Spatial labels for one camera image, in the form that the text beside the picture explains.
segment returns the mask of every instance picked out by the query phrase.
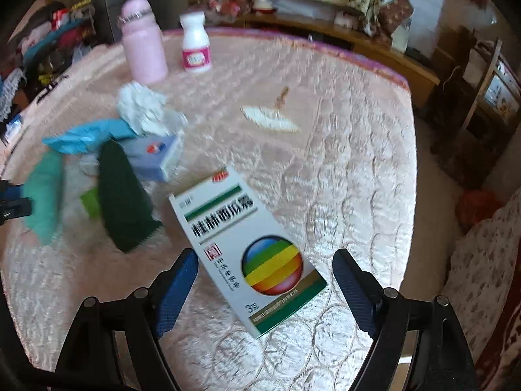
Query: floor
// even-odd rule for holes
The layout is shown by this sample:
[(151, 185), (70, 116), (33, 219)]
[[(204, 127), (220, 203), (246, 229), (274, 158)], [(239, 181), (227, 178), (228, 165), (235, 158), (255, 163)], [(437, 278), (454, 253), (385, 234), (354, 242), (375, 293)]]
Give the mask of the floor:
[[(418, 152), (416, 213), (411, 253), (400, 292), (410, 299), (430, 301), (444, 286), (447, 260), (461, 236), (454, 206), (462, 188), (438, 167), (430, 153), (434, 131), (423, 120), (415, 120)], [(410, 333), (402, 354), (412, 354), (414, 344), (415, 334)]]

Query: pink thermos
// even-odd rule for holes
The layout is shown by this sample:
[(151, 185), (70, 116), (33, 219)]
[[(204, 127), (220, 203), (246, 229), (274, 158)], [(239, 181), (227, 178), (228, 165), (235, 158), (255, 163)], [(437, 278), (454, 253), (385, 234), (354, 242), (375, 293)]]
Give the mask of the pink thermos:
[(168, 75), (162, 32), (147, 0), (128, 0), (118, 19), (123, 49), (134, 80), (153, 84)]

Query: pink bottle label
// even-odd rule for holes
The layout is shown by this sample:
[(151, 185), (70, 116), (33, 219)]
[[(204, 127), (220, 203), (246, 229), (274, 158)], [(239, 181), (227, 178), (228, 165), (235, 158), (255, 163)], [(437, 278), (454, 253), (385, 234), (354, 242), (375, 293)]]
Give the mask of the pink bottle label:
[(197, 50), (183, 50), (183, 66), (184, 69), (193, 69), (194, 67), (202, 67), (212, 62), (210, 56), (210, 47), (200, 48)]

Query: metal screw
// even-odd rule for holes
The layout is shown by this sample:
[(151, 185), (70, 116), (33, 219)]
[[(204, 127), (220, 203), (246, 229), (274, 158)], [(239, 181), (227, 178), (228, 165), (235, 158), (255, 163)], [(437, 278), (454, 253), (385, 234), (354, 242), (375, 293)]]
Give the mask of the metal screw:
[(444, 297), (444, 296), (437, 296), (436, 297), (436, 302), (439, 305), (449, 305), (449, 299), (447, 297)]
[(90, 308), (90, 307), (92, 307), (95, 304), (96, 304), (96, 299), (94, 297), (88, 297), (83, 302), (83, 306), (87, 307), (87, 308)]
[(136, 298), (145, 298), (147, 295), (148, 295), (147, 288), (138, 288), (136, 291), (134, 291), (134, 297), (136, 297)]
[(384, 295), (389, 298), (396, 298), (398, 296), (398, 291), (394, 288), (386, 288), (384, 289)]

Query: round table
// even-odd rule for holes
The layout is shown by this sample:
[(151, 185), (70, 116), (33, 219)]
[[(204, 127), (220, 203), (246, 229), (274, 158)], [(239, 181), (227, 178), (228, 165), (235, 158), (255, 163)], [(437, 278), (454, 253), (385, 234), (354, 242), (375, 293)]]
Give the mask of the round table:
[[(347, 390), (371, 341), (356, 327), (331, 269), (347, 248), (382, 286), (403, 279), (413, 230), (416, 147), (403, 78), (361, 56), (276, 33), (214, 29), (213, 68), (181, 68), (182, 31), (165, 34), (170, 65), (151, 88), (184, 112), (184, 151), (169, 183), (149, 189), (166, 225), (128, 254), (101, 221), (81, 219), (79, 195), (92, 186), (68, 157), (63, 225), (42, 247), (20, 219), (4, 226), (4, 289), (35, 366), (53, 369), (82, 300), (120, 299), (167, 270), (189, 243), (167, 196), (233, 165), (309, 257), (328, 286), (270, 333), (254, 339), (204, 269), (172, 331), (161, 339), (183, 389)], [(117, 116), (118, 90), (131, 80), (122, 46), (100, 46), (24, 114), (24, 134), (3, 177), (23, 183), (47, 148), (42, 138)], [(244, 105), (273, 104), (296, 133), (263, 129)]]

